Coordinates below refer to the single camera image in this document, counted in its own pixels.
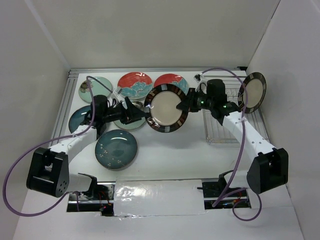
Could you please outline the brown rim plate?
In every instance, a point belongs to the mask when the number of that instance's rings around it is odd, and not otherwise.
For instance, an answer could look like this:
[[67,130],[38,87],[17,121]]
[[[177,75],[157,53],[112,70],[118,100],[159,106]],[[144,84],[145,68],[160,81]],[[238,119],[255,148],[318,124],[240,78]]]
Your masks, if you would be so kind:
[[247,105],[245,113],[250,114],[256,111],[262,104],[267,91],[267,83],[264,75],[260,72],[253,72],[249,74],[243,81],[239,92],[237,103],[241,110],[243,110],[246,103],[246,93],[248,93]]
[[165,83],[154,87],[144,101],[147,124],[159,133],[178,130],[188,117],[187,111],[177,109],[177,105],[185,98],[185,93],[173,84]]

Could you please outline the red floral plate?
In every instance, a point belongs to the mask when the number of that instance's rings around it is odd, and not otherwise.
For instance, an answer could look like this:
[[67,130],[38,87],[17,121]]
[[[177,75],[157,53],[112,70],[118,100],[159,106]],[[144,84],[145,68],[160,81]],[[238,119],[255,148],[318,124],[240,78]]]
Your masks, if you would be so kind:
[[123,75],[117,86],[121,88],[120,94],[132,100],[146,97],[153,88],[152,79],[143,72],[129,72]]
[[175,73],[166,73],[159,76],[153,86],[157,87],[162,84],[172,84],[181,89],[185,94],[188,93],[189,85],[184,77]]

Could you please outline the dark blue plate front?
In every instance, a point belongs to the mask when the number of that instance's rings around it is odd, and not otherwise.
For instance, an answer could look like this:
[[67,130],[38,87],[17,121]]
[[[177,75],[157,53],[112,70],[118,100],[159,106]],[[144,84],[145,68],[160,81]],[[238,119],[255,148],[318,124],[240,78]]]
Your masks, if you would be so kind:
[[120,171],[128,168],[138,152],[138,142],[129,132],[121,129],[108,131],[95,145],[96,160],[106,169]]

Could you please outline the dark blue plate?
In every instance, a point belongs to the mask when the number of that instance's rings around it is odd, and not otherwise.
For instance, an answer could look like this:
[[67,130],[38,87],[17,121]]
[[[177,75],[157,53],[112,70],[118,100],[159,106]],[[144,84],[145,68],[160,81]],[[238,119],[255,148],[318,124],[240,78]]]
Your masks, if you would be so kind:
[[96,160],[106,169],[120,171],[128,168],[138,152],[138,142],[129,132],[121,129],[108,131],[95,145]]
[[68,129],[72,134],[80,125],[80,123],[85,119],[85,115],[91,110],[90,105],[83,106],[77,109],[70,117],[68,121]]

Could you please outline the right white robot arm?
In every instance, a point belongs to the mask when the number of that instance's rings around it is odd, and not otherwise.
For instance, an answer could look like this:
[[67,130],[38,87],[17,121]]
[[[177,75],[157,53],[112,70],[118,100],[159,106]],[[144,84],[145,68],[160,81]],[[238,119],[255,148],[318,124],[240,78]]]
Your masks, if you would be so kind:
[[231,175],[240,177],[244,187],[261,194],[288,182],[288,152],[265,140],[243,116],[239,107],[228,101],[221,79],[209,80],[205,93],[190,88],[176,108],[192,113],[201,109],[209,110],[211,116],[241,143],[240,150],[248,155],[250,168],[246,174],[233,171]]

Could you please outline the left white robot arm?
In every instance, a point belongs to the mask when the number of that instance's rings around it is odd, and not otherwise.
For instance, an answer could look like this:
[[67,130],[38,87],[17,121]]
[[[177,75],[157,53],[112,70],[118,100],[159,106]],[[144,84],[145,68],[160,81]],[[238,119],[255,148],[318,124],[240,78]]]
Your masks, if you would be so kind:
[[130,124],[147,115],[142,107],[135,106],[127,97],[110,105],[106,96],[94,96],[90,110],[71,136],[50,148],[34,150],[26,187],[56,198],[67,192],[81,192],[86,199],[94,199],[99,193],[97,178],[85,173],[70,174],[69,164],[105,132],[107,123],[119,120]]

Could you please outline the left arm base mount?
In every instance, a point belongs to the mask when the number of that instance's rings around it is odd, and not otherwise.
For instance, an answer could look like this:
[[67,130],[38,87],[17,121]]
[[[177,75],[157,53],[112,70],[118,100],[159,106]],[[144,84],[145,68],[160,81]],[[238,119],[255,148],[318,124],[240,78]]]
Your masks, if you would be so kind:
[[115,182],[98,182],[92,194],[88,191],[70,193],[67,213],[97,213],[104,217],[114,216]]

